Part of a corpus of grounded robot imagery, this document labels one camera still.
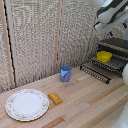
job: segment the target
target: plate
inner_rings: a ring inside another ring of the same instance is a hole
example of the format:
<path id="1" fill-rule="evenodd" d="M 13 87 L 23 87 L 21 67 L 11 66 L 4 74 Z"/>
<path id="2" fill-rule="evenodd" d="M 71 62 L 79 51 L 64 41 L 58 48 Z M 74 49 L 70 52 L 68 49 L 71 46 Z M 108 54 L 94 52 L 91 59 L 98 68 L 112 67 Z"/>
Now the plate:
<path id="1" fill-rule="evenodd" d="M 12 94 L 5 105 L 9 116 L 20 121 L 41 117 L 49 107 L 47 96 L 39 90 L 24 89 Z"/>

